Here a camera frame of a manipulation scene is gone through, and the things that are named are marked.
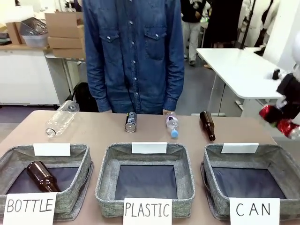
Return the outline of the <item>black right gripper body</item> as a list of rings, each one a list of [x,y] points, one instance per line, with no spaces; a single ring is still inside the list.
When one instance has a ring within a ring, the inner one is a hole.
[[[282,95],[280,102],[300,104],[300,81],[293,73],[285,75],[277,87],[277,92]]]

